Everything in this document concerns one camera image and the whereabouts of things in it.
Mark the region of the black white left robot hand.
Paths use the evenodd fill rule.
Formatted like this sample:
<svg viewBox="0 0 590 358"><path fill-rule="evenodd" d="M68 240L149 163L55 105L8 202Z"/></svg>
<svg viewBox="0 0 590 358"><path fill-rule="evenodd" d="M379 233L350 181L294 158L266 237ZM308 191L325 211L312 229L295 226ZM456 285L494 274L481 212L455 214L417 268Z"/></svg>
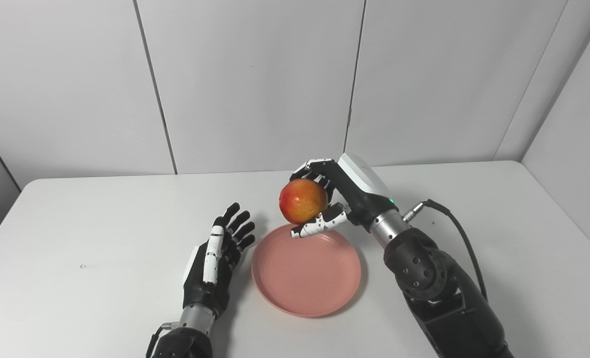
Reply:
<svg viewBox="0 0 590 358"><path fill-rule="evenodd" d="M215 218L206 242L195 247L183 283L183 308L193 304L220 317L230 301L229 286L244 251L255 242L250 212L234 202Z"/></svg>

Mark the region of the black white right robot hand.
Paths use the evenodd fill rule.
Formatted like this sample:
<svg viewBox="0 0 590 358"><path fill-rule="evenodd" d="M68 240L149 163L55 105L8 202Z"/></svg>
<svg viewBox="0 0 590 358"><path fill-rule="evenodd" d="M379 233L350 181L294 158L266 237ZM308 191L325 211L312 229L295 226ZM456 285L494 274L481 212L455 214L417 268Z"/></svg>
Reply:
<svg viewBox="0 0 590 358"><path fill-rule="evenodd" d="M386 246L398 234L410 229L387 186L356 156L344 153L337 161L308 160L292 173L290 180L295 179L312 179L330 196L337 190L345 204L336 202L304 224L292 227L293 238L314 236L349 222L363 227Z"/></svg>

